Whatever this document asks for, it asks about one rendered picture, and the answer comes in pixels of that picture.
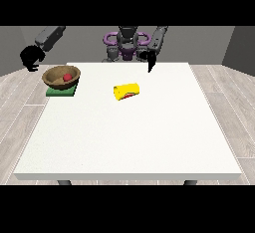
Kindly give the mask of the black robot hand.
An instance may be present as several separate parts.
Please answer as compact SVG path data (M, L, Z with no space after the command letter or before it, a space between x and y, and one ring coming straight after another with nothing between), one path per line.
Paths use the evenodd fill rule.
M155 51L143 51L139 54L142 60L148 62L148 70L151 71L156 62L156 52Z
M36 65L36 62L42 62L45 59L45 53L40 47L31 45L27 46L20 53L20 58L23 65L29 72L36 72L38 70L38 65Z

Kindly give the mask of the brown wooden bowl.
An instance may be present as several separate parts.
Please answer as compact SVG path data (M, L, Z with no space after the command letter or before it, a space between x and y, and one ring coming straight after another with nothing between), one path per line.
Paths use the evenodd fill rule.
M64 81L64 76L70 74L72 78ZM75 66L57 66L47 70L43 76L43 82L55 90L67 90L74 86L80 78L81 71Z

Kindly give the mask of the green square pad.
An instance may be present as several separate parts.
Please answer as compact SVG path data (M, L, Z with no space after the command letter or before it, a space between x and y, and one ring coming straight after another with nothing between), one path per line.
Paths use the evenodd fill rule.
M65 90L49 88L46 91L46 96L47 97L72 97L75 94L76 88L77 88L76 85L73 85L72 87Z

